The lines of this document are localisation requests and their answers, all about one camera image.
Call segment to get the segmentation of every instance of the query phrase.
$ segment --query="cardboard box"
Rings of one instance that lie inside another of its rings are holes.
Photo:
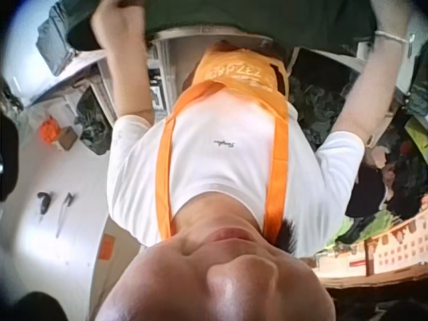
[[[68,126],[61,128],[61,132],[53,144],[57,146],[59,150],[70,150],[77,139],[78,135],[74,129],[71,126]]]

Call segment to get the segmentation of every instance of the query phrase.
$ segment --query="lips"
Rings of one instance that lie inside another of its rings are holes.
[[[213,243],[218,241],[224,241],[227,239],[242,239],[244,241],[252,241],[252,242],[255,241],[254,236],[251,233],[247,232],[246,230],[230,227],[230,228],[219,229],[211,233],[210,235],[207,236],[206,239],[204,239],[203,243],[207,244],[207,243]]]

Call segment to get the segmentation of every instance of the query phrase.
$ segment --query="neck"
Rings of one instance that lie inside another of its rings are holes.
[[[246,221],[260,232],[257,221],[242,203],[223,193],[208,192],[193,197],[174,216],[173,233],[188,230],[202,220],[226,215]]]

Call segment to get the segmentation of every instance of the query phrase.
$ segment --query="orange apron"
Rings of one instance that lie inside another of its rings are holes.
[[[288,78],[284,64],[248,49],[230,49],[219,43],[208,49],[193,78],[193,84],[178,99],[166,119],[156,164],[156,215],[162,240],[171,237],[169,173],[173,130],[177,115],[193,101],[224,88],[256,101],[275,119],[274,147],[266,189],[263,236],[275,243],[284,215],[288,173]],[[284,79],[285,97],[278,91],[275,66]]]

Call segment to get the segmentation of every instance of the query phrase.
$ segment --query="white t-shirt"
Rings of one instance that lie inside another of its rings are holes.
[[[289,163],[284,217],[294,226],[295,256],[313,255],[342,223],[364,154],[354,134],[335,132],[316,154],[288,104]],[[155,173],[164,121],[138,116],[114,125],[107,198],[111,217],[145,246],[161,241]],[[193,197],[225,193],[244,204],[263,228],[274,119],[256,103],[222,90],[179,114],[170,171],[172,215]]]

